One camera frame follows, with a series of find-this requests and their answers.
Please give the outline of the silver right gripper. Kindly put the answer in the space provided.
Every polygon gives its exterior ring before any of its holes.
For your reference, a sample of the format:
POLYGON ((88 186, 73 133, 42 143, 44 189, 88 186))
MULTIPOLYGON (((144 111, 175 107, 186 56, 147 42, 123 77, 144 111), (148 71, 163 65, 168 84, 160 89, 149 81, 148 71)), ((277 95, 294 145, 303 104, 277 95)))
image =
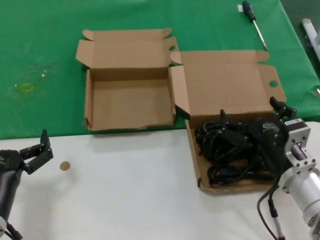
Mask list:
MULTIPOLYGON (((269 99, 273 108, 273 119, 283 122, 287 131, 287 141, 284 151, 287 160, 293 167, 295 174, 315 173, 320 175, 316 168, 317 160, 307 150, 307 142, 311 128, 301 119, 295 119, 297 110, 287 106, 284 101, 278 101, 274 96, 269 99)), ((248 136, 248 125, 241 122, 230 122, 226 112, 220 110, 220 138, 230 144, 240 147, 251 147, 252 141, 248 136)))

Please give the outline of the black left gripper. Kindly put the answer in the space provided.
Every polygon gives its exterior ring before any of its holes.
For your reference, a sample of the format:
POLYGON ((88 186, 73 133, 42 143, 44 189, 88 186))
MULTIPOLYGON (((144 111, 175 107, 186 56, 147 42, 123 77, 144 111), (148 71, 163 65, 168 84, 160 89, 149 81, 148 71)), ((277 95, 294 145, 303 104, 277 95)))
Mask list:
POLYGON ((24 170, 29 175, 33 174, 53 158, 48 132, 43 129, 40 143, 20 151, 1 150, 0 151, 0 172, 24 170))

